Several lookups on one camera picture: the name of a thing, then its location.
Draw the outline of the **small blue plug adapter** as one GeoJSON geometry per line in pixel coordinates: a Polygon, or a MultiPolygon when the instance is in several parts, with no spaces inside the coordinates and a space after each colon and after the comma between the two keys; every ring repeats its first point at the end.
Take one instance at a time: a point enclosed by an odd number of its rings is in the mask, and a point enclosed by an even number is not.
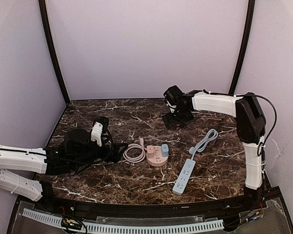
{"type": "Polygon", "coordinates": [[[169,154],[168,145],[167,144],[162,144],[161,148],[162,148],[162,157],[168,157],[168,154],[169,154]]]}

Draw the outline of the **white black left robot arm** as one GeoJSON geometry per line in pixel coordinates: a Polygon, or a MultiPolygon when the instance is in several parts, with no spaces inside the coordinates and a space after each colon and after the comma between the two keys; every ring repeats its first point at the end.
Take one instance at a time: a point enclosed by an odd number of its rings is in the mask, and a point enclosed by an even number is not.
{"type": "Polygon", "coordinates": [[[51,176],[79,173],[101,162],[119,162],[127,148],[127,143],[115,143],[109,130],[91,136],[84,129],[67,132],[56,147],[26,149],[0,145],[0,189],[39,201],[53,195],[52,186],[22,177],[15,170],[51,176]]]}

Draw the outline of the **small pink plug adapter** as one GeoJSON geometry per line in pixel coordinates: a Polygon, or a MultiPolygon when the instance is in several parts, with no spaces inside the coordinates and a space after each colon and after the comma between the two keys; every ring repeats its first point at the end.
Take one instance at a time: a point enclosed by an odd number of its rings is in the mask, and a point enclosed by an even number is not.
{"type": "Polygon", "coordinates": [[[151,159],[154,157],[154,146],[153,145],[148,145],[146,147],[147,150],[147,158],[151,159]]]}

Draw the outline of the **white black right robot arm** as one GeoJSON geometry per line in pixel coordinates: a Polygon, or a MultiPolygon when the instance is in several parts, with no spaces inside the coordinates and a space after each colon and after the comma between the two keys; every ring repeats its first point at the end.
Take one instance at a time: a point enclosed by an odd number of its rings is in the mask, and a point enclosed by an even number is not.
{"type": "Polygon", "coordinates": [[[167,129],[184,126],[193,120],[194,111],[207,111],[235,118],[236,131],[242,141],[246,159],[246,191],[259,191],[264,180],[266,141],[271,135],[266,132],[266,117],[259,103],[260,95],[246,93],[230,95],[192,90],[182,92],[176,85],[164,92],[165,103],[170,112],[162,116],[167,129]]]}

